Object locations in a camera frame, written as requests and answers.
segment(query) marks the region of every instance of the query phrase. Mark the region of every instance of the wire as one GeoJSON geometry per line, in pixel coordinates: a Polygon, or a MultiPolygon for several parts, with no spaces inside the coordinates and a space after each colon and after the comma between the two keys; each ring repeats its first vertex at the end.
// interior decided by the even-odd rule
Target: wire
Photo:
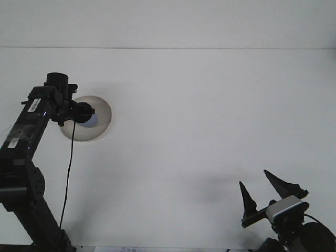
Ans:
{"type": "Polygon", "coordinates": [[[306,217],[309,217],[309,218],[313,219],[314,221],[316,221],[317,223],[323,225],[319,220],[317,220],[317,219],[314,218],[313,216],[310,216],[309,214],[303,214],[303,215],[306,216],[306,217]]]}
{"type": "Polygon", "coordinates": [[[68,198],[68,187],[69,187],[69,176],[70,176],[70,168],[71,168],[71,163],[72,163],[72,154],[74,150],[74,137],[75,137],[75,127],[76,123],[73,122],[73,131],[72,131],[72,138],[71,138],[71,154],[70,154],[70,162],[69,162],[69,168],[68,168],[68,176],[67,176],[67,186],[65,189],[65,197],[64,197],[64,205],[63,205],[63,210],[62,210],[62,215],[61,215],[61,221],[59,222],[59,231],[62,229],[62,222],[63,222],[63,217],[64,217],[64,211],[65,211],[65,205],[67,203],[67,198],[68,198]]]}

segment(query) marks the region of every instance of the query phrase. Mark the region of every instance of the sticker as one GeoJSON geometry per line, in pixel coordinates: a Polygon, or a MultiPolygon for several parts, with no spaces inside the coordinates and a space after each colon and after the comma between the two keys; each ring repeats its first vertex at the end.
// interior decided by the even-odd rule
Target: sticker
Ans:
{"type": "Polygon", "coordinates": [[[35,112],[38,104],[40,103],[41,98],[34,99],[33,103],[31,104],[30,108],[28,109],[28,112],[35,112]]]}
{"type": "Polygon", "coordinates": [[[14,149],[20,138],[12,138],[7,148],[14,149]]]}

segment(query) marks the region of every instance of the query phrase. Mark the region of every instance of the white label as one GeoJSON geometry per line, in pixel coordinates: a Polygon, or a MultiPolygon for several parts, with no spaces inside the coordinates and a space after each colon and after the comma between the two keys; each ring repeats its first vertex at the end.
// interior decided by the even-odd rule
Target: white label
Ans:
{"type": "Polygon", "coordinates": [[[28,112],[35,112],[40,101],[41,101],[41,98],[35,99],[33,103],[31,104],[30,108],[28,109],[28,112]]]}
{"type": "Polygon", "coordinates": [[[14,149],[16,147],[18,141],[19,141],[19,138],[12,138],[9,145],[8,145],[8,148],[9,149],[14,149]]]}

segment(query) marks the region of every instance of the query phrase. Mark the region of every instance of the robotic arm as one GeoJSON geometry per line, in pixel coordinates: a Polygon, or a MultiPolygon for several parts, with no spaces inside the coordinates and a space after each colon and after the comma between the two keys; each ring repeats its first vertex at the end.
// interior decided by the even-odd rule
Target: robotic arm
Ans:
{"type": "Polygon", "coordinates": [[[69,237],[60,230],[43,194],[45,180],[32,158],[49,119],[60,126],[66,120],[89,120],[95,110],[76,103],[76,84],[68,76],[49,73],[42,87],[34,87],[0,149],[0,202],[14,212],[40,251],[74,252],[69,237]]]}
{"type": "Polygon", "coordinates": [[[298,184],[279,179],[267,170],[264,173],[282,200],[272,200],[262,210],[257,211],[256,202],[239,182],[245,210],[241,225],[246,228],[267,218],[278,234],[278,241],[267,238],[256,252],[284,252],[284,246],[290,252],[335,252],[335,236],[322,223],[302,224],[309,204],[300,199],[306,197],[308,191],[298,184]]]}

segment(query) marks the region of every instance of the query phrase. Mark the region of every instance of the white wall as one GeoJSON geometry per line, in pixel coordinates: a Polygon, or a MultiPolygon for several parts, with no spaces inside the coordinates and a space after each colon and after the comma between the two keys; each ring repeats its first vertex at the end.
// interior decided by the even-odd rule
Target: white wall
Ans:
{"type": "MultiPolygon", "coordinates": [[[[60,71],[113,109],[103,138],[78,142],[64,228],[76,245],[256,247],[238,181],[262,208],[279,196],[262,170],[311,193],[334,232],[334,50],[0,49],[1,129],[20,101],[60,71]]],[[[70,140],[50,123],[34,161],[56,219],[70,140]]],[[[1,210],[0,242],[29,243],[1,210]]]]}
{"type": "Polygon", "coordinates": [[[0,46],[335,48],[334,0],[0,2],[0,46]]]}
{"type": "MultiPolygon", "coordinates": [[[[33,86],[59,71],[113,110],[98,140],[75,144],[64,228],[75,245],[254,248],[238,181],[259,208],[263,175],[308,189],[333,219],[335,1],[1,1],[0,132],[33,86]],[[9,48],[46,47],[46,48],[9,48]],[[125,49],[51,48],[106,47],[125,49]],[[129,49],[129,48],[189,48],[129,49]]],[[[60,219],[70,140],[50,122],[34,157],[60,219]]],[[[0,207],[0,244],[30,243],[0,207]]]]}

